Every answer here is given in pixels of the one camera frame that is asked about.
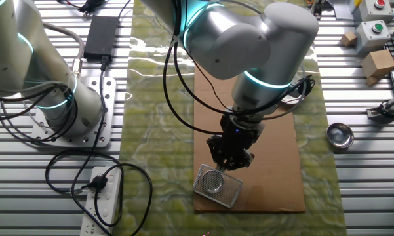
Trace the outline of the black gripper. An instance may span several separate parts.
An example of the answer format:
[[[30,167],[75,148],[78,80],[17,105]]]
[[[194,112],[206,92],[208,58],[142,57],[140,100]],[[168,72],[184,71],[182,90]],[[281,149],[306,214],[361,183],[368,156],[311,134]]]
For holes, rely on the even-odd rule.
[[[237,170],[247,168],[254,159],[249,152],[251,145],[260,137],[264,124],[245,123],[234,115],[221,118],[222,136],[211,136],[207,144],[218,170]]]

